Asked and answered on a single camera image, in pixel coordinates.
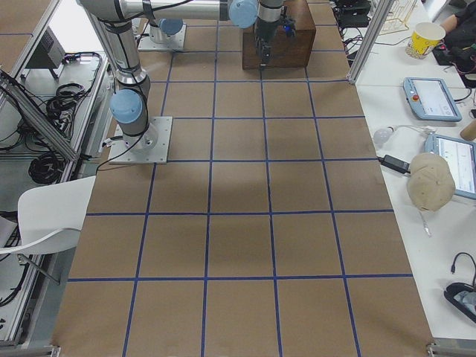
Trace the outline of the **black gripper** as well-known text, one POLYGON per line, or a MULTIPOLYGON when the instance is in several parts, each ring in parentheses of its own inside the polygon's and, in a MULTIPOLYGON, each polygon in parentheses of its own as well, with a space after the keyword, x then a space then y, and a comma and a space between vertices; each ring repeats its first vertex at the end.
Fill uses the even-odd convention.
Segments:
POLYGON ((267 22, 258 18, 254 26, 255 48, 260 57, 259 68, 265 68, 271 59, 271 46, 265 42, 271 42, 276 35, 277 29, 283 26, 283 20, 267 22))

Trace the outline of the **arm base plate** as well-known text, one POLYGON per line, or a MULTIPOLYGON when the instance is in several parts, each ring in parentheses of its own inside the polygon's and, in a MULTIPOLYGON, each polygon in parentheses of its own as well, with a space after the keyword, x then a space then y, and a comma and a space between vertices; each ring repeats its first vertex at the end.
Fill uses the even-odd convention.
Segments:
POLYGON ((151 28, 147 25, 145 27, 144 35, 139 40, 138 50, 143 52, 183 51, 186 28, 187 25, 184 23, 179 32, 173 35, 168 35, 160 28, 151 28))
POLYGON ((173 118, 150 117, 149 127, 141 138, 123 137, 123 132, 117 124, 115 136, 121 136, 113 141, 109 149, 108 160, 112 164, 166 164, 170 147, 173 118))

